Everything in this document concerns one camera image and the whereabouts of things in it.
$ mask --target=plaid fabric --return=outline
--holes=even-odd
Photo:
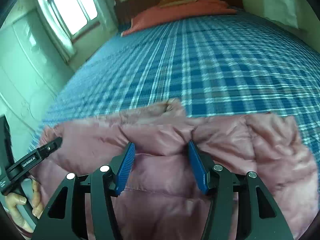
[[[30,150],[44,125],[180,98],[193,117],[294,115],[320,164],[320,54],[295,36],[239,12],[114,39],[124,45],[111,52],[101,48],[75,74],[45,115]]]

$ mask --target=ribbed blue pad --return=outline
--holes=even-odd
[[[127,184],[127,180],[133,165],[134,157],[136,155],[136,147],[134,143],[130,144],[125,157],[122,161],[118,174],[116,175],[116,189],[115,192],[117,195],[124,190],[125,185]]]
[[[196,182],[198,184],[198,188],[206,194],[209,190],[208,184],[207,184],[207,175],[205,172],[205,169],[203,167],[203,164],[200,160],[200,157],[198,155],[198,152],[193,144],[192,141],[188,143],[188,156],[190,160],[190,164],[192,167],[193,174],[196,178]]]

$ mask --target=curtain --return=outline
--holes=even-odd
[[[68,63],[76,53],[70,38],[60,26],[48,2],[46,0],[36,0],[36,2],[44,27],[62,58]]]
[[[106,31],[114,31],[117,28],[117,21],[113,7],[107,4],[106,0],[93,0],[98,12],[98,19]]]
[[[263,0],[264,17],[298,28],[295,0]]]

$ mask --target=metal screw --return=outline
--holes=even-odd
[[[255,173],[254,171],[249,171],[249,177],[256,178],[257,177],[257,173]]]
[[[110,167],[108,165],[103,165],[100,167],[100,171],[102,172],[107,172],[108,170],[110,170]]]
[[[216,164],[213,166],[213,168],[216,170],[216,171],[222,171],[223,167],[219,164]]]
[[[68,173],[67,174],[67,179],[73,179],[76,175],[74,173]]]

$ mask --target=pink jacket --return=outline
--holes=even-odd
[[[298,239],[318,212],[318,174],[313,155],[301,142],[294,117],[251,114],[187,118],[178,100],[118,114],[74,120],[46,128],[40,145],[63,137],[59,150],[36,166],[47,204],[67,173],[89,174],[128,141],[136,158],[126,189],[113,206],[121,234],[132,240],[197,240],[210,202],[198,189],[185,146],[199,149],[231,172],[256,171],[274,196]],[[90,211],[89,199],[86,209]],[[237,199],[229,239],[235,239]],[[87,227],[94,239],[92,221]]]

